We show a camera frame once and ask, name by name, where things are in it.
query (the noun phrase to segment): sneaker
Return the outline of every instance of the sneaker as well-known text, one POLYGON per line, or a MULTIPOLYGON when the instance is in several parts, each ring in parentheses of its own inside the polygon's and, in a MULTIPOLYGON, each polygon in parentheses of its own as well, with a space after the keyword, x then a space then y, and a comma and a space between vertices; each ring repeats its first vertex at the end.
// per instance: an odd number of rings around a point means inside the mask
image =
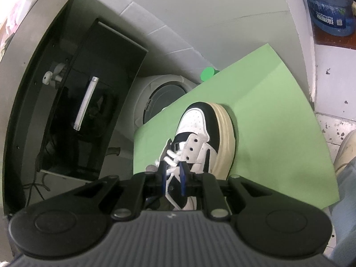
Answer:
POLYGON ((226 110, 216 103, 191 104, 179 121, 174 140, 166 142, 160 159, 155 162, 158 166, 164 160, 169 165, 166 198, 174 209, 196 209, 196 198, 182 198, 180 187, 172 188, 180 186, 179 162, 186 161, 194 173, 208 172, 219 180, 226 180, 234 155, 234 129, 226 110))
POLYGON ((356 157, 356 130, 348 133, 339 148, 334 161, 334 169, 338 176, 346 165, 356 157))

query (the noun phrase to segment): brown wooden surface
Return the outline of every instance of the brown wooden surface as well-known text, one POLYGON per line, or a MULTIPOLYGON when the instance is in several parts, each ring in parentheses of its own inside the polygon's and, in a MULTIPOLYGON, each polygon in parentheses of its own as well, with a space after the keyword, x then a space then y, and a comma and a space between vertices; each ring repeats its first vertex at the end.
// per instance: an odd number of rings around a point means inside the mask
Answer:
POLYGON ((337 46, 356 50, 356 32, 350 36, 339 37, 324 32, 315 24, 312 24, 312 27, 316 44, 337 46))

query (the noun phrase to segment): green board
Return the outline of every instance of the green board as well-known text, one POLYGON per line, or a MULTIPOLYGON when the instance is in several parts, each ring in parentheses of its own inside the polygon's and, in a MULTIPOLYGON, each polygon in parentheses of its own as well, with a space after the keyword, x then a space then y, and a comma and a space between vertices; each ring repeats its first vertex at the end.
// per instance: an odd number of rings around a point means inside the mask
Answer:
POLYGON ((230 175, 239 174, 318 208, 339 199, 329 150, 314 113, 275 51, 264 45, 200 84, 140 127, 134 173, 154 164, 193 102, 228 111, 237 147, 230 175))

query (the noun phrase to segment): silver handle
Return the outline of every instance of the silver handle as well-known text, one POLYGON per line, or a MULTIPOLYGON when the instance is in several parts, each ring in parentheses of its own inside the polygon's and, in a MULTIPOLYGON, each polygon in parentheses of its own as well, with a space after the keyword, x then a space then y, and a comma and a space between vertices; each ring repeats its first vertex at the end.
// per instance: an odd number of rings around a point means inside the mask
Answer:
POLYGON ((78 111, 77 118, 75 119, 74 126, 73 128, 76 131, 79 131, 81 129, 81 123, 83 122, 83 118, 85 115, 85 112, 87 111, 91 96, 93 95, 93 92, 95 90, 95 87, 97 86, 97 83, 99 81, 99 78, 93 76, 91 79, 89 86, 87 88, 87 91, 84 95, 83 101, 81 102, 81 107, 78 111))

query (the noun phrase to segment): water bottle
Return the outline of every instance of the water bottle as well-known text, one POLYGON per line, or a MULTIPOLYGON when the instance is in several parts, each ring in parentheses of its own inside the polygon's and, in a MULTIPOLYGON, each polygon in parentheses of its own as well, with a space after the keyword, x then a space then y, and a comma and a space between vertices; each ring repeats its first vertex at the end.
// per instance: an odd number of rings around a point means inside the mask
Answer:
POLYGON ((348 36, 355 31, 352 13, 354 0, 307 0, 312 21, 334 36, 348 36))

